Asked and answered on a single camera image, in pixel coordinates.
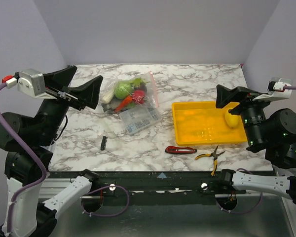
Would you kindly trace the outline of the green cabbage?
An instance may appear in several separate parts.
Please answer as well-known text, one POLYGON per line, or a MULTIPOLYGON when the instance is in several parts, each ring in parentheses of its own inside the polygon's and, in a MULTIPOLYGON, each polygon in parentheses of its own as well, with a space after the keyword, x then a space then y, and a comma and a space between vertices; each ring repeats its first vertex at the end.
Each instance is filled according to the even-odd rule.
POLYGON ((126 96, 132 94, 133 87, 127 82, 119 82, 114 88, 114 95, 117 99, 124 99, 126 96))

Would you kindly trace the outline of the red tomato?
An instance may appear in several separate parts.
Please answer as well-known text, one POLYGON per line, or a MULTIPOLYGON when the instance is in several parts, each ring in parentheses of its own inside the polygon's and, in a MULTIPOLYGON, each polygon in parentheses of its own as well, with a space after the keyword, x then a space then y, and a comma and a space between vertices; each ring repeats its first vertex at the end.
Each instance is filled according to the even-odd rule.
POLYGON ((132 101, 143 104, 145 102, 146 93, 143 90, 135 90, 132 94, 132 101))

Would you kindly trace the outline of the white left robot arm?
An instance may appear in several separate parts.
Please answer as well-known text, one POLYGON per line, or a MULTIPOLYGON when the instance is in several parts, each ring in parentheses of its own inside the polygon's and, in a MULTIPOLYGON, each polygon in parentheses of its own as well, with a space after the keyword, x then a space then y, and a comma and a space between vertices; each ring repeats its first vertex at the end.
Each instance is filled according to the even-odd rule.
POLYGON ((41 98, 42 104, 34 117, 0 112, 0 149, 7 152, 4 173, 8 185, 0 237, 47 237, 66 209, 83 195, 99 191, 99 176, 86 169, 56 196, 38 200, 53 157, 48 147, 55 142, 68 109, 81 111, 98 105, 103 77, 70 87, 76 71, 76 66, 47 74, 27 69, 2 79, 0 91, 17 87, 32 98, 41 98))

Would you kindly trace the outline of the red chili pepper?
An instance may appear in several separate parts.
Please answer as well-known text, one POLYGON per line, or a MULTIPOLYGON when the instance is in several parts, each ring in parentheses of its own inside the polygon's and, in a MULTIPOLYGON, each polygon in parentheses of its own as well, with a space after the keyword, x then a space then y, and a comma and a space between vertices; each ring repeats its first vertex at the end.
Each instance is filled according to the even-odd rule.
POLYGON ((132 96, 128 95, 124 98, 124 100, 116 107, 115 109, 115 113, 118 113, 119 111, 121 111, 124 107, 126 107, 127 105, 129 105, 131 102, 133 102, 133 98, 132 96))

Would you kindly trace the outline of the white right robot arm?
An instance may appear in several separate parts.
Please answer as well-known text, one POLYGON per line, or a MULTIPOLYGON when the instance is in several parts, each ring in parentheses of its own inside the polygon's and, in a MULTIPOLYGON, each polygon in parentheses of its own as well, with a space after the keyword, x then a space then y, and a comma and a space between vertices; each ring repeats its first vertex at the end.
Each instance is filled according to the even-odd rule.
POLYGON ((258 191, 290 199, 296 205, 296 113, 280 109, 269 118, 264 108, 273 101, 288 99, 292 86, 284 82, 270 82, 267 93, 238 86, 229 89, 217 85, 216 108, 222 109, 230 102, 238 105, 229 110, 239 115, 245 130, 248 147, 252 153, 265 151, 265 159, 274 167, 286 169, 291 176, 259 176, 223 169, 214 190, 227 194, 230 191, 258 191))

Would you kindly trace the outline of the grey toy fish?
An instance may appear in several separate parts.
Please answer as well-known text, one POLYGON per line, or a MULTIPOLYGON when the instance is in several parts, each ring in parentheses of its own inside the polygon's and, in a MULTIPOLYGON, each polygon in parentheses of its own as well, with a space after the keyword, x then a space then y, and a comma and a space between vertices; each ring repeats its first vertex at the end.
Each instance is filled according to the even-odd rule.
POLYGON ((119 106, 120 102, 113 102, 109 104, 102 103, 101 106, 103 108, 103 112, 106 114, 114 114, 115 109, 119 106))

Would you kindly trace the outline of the green celery stalk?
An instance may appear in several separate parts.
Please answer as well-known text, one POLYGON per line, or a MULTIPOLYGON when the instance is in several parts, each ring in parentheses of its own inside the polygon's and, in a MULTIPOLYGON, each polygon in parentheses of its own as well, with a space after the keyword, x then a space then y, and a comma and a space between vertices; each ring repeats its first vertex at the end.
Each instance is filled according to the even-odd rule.
POLYGON ((137 78, 129 79, 129 80, 119 80, 119 81, 113 83, 113 85, 111 85, 109 87, 108 91, 103 95, 103 97, 102 97, 103 103, 108 104, 113 100, 113 98, 117 99, 114 95, 114 88, 115 88, 116 84, 119 82, 127 82, 133 87, 133 89, 134 89, 134 86, 139 86, 140 83, 145 83, 145 84, 148 83, 148 81, 146 81, 145 79, 143 79, 141 77, 137 77, 137 78))

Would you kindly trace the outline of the clear zip top bag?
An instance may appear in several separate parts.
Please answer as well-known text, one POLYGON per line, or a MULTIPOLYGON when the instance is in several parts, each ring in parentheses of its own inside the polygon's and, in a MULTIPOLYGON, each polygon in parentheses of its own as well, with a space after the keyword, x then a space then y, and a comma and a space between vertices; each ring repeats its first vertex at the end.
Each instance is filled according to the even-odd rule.
POLYGON ((115 79, 102 89, 100 102, 104 113, 115 114, 135 106, 159 106, 157 87, 151 71, 131 79, 115 79))

